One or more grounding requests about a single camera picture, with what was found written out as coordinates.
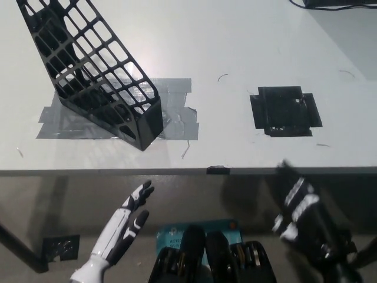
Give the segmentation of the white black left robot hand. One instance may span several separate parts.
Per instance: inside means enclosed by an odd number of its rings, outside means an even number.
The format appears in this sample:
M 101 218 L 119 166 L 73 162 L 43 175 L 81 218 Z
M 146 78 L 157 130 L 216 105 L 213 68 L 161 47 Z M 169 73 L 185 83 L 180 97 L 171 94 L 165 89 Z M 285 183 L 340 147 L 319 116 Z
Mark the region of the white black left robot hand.
M 105 225 L 91 256 L 101 258 L 111 266 L 118 263 L 145 225 L 150 213 L 144 209 L 134 219 L 131 216 L 146 204 L 153 192 L 154 187 L 148 180 L 129 195 Z

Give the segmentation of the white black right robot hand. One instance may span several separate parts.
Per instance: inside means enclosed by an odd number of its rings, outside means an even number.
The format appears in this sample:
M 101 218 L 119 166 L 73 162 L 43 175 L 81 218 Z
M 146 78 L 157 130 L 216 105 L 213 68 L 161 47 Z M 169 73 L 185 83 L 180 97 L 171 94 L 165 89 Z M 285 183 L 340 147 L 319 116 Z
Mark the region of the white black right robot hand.
M 286 160 L 277 165 L 269 186 L 273 199 L 280 209 L 272 230 L 282 240 L 297 243 L 298 221 L 304 212 L 319 202 L 319 195 L 307 178 Z

